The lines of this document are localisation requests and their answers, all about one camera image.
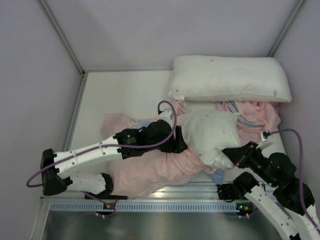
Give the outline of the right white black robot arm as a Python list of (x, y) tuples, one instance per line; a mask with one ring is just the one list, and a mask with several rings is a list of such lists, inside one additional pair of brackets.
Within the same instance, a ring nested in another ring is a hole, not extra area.
[(231, 184), (218, 189), (221, 200), (247, 199), (269, 220), (283, 240), (318, 240), (320, 220), (316, 202), (309, 187), (296, 176), (296, 166), (284, 153), (269, 157), (254, 142), (242, 147), (226, 148), (222, 153), (238, 168), (251, 169), (270, 187), (272, 200), (253, 174), (244, 171)]

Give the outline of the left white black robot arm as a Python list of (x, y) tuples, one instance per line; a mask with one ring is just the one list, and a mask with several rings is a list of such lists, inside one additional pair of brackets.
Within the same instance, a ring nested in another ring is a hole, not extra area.
[(179, 154), (187, 149), (182, 128), (172, 128), (165, 120), (141, 128), (126, 128), (97, 144), (68, 152), (47, 149), (40, 163), (42, 193), (54, 196), (67, 190), (86, 192), (95, 198), (111, 195), (114, 182), (107, 173), (87, 174), (79, 170), (93, 164), (141, 157), (158, 150)]

